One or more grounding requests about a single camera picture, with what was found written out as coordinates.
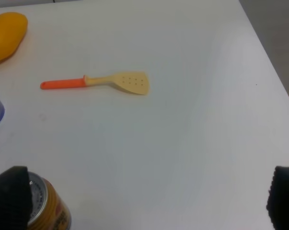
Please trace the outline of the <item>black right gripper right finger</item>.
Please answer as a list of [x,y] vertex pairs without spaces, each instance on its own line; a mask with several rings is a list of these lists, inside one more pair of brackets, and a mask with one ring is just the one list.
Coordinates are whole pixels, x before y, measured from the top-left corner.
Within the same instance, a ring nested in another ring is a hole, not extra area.
[[266,209],[274,229],[289,230],[289,167],[275,168]]

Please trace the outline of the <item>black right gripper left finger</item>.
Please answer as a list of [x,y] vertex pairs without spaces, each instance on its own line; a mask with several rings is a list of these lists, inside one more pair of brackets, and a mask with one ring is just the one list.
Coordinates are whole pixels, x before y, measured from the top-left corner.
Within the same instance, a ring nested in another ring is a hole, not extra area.
[[0,230],[25,230],[33,209],[29,173],[13,166],[0,174]]

